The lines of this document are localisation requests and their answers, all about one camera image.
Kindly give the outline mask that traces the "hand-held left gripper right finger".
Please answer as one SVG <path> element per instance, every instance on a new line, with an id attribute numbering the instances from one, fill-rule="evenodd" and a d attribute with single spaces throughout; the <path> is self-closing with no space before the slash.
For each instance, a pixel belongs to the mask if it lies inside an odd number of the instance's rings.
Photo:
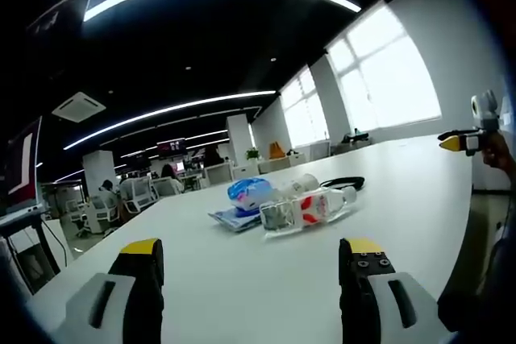
<path id="1" fill-rule="evenodd" d="M 343 343 L 441 343 L 444 324 L 432 295 L 367 239 L 339 240 Z"/>

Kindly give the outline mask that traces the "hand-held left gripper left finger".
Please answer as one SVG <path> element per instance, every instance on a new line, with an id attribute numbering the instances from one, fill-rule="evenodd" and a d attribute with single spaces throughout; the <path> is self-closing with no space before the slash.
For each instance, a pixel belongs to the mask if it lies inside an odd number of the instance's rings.
<path id="1" fill-rule="evenodd" d="M 66 303 L 56 343 L 160 343 L 164 311 L 162 241 L 126 245 Z"/>

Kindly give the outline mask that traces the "person's right hand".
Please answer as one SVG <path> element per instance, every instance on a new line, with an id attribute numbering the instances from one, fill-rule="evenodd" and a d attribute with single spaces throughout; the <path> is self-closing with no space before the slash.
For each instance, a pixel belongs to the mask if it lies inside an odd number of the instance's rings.
<path id="1" fill-rule="evenodd" d="M 515 179 L 515 160 L 505 138 L 499 132 L 489 134 L 481 152 L 486 165 L 503 171 L 510 180 Z"/>

